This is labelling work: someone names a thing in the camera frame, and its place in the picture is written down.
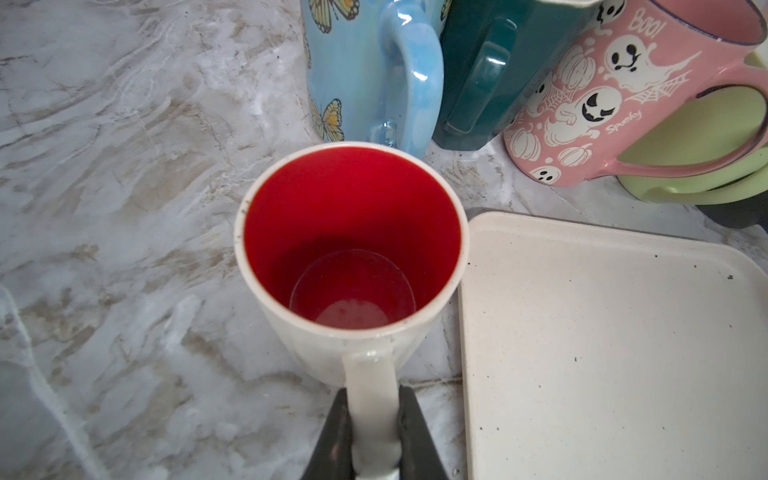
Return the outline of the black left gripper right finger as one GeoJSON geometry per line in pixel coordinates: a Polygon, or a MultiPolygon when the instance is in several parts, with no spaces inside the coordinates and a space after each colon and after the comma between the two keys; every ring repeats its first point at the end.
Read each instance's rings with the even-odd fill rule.
{"type": "Polygon", "coordinates": [[[428,425],[411,387],[399,387],[398,432],[402,458],[402,480],[447,480],[448,476],[435,447],[428,425]]]}

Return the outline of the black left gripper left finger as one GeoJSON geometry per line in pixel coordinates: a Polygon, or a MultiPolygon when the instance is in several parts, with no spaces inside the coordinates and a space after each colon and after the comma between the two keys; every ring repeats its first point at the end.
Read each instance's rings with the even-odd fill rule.
{"type": "Polygon", "coordinates": [[[301,480],[353,480],[347,389],[338,390],[301,480]]]}

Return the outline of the white mug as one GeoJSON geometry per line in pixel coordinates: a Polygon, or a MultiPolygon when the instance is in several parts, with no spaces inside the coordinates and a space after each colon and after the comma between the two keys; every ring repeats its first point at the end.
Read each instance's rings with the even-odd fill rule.
{"type": "Polygon", "coordinates": [[[397,372],[467,266],[468,220],[457,194],[397,149],[313,146],[250,187],[234,249],[293,359],[345,391],[354,477],[392,478],[404,457],[397,372]]]}

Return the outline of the light blue butterfly mug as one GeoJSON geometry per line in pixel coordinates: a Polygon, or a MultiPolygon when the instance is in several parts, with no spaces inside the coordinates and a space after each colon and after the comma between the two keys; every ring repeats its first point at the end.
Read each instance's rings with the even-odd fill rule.
{"type": "Polygon", "coordinates": [[[440,112],[448,1],[303,1],[312,125],[422,158],[440,112]]]}

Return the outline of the black mug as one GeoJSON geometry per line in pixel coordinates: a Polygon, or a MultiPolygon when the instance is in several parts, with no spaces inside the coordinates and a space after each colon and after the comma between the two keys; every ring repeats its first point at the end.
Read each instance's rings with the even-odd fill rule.
{"type": "Polygon", "coordinates": [[[744,229],[754,225],[767,230],[768,192],[744,200],[718,205],[700,205],[698,209],[719,225],[744,229]]]}

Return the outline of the dark teal mug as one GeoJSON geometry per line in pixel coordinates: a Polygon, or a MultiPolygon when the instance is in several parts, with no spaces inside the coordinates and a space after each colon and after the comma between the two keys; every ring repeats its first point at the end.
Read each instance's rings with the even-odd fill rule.
{"type": "Polygon", "coordinates": [[[474,151],[504,130],[598,5],[452,1],[441,35],[445,79],[433,140],[445,150],[474,151]]]}

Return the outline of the pink ghost pattern mug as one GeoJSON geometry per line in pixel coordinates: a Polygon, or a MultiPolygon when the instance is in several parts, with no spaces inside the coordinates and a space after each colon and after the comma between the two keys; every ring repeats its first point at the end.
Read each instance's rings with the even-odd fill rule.
{"type": "Polygon", "coordinates": [[[689,101],[730,86],[765,92],[766,71],[746,57],[766,38],[750,1],[605,1],[504,130],[507,153],[529,178],[556,187],[724,168],[764,146],[766,130],[705,163],[629,164],[620,155],[689,101]]]}

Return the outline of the light green mug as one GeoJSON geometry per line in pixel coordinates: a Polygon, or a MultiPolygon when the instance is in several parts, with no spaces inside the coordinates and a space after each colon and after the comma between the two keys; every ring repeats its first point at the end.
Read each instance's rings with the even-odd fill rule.
{"type": "MultiPolygon", "coordinates": [[[[727,86],[686,103],[621,156],[624,163],[688,166],[726,156],[759,130],[767,103],[755,89],[727,86]]],[[[620,176],[635,198],[649,203],[715,205],[767,191],[765,147],[715,172],[681,178],[620,176]]]]}

